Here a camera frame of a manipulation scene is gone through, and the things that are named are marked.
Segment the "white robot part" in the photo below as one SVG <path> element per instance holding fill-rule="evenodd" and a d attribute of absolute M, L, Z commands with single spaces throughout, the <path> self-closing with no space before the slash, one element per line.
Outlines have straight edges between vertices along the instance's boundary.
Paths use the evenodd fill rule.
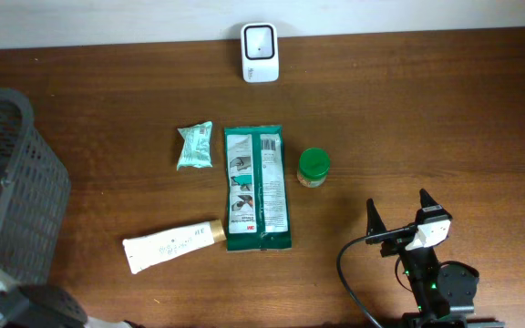
<path fill-rule="evenodd" d="M 272 82 L 279 78 L 277 30 L 271 23 L 242 27 L 242 77 L 249 83 Z"/>
<path fill-rule="evenodd" d="M 417 248 L 439 245 L 447 238 L 448 228 L 450 225 L 450 220 L 440 220 L 437 222 L 418 225 L 418 231 L 415 234 L 415 239 L 413 239 L 405 247 L 405 249 L 407 251 L 412 251 Z"/>

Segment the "barcode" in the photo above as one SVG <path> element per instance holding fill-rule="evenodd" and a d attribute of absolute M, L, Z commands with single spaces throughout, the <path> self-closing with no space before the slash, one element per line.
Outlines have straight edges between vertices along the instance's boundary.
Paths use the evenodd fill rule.
<path fill-rule="evenodd" d="M 276 145 L 272 139 L 261 139 L 261 150 L 276 150 Z"/>

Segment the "green package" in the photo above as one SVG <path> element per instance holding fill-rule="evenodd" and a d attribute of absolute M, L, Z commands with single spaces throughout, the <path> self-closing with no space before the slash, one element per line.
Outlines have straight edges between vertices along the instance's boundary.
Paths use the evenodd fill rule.
<path fill-rule="evenodd" d="M 291 248 L 280 126 L 225 128 L 228 251 Z"/>

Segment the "green lid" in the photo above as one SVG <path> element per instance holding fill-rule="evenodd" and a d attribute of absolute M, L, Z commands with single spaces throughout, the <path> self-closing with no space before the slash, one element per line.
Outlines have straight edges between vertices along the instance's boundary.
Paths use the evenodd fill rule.
<path fill-rule="evenodd" d="M 329 156 L 323 149 L 308 149 L 301 154 L 299 171 L 306 179 L 322 179 L 329 171 Z"/>

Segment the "white wall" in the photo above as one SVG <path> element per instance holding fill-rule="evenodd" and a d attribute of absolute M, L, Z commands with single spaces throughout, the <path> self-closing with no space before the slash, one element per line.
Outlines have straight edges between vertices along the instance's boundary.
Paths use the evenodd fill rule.
<path fill-rule="evenodd" d="M 525 0 L 0 0 L 0 48 L 525 26 Z"/>

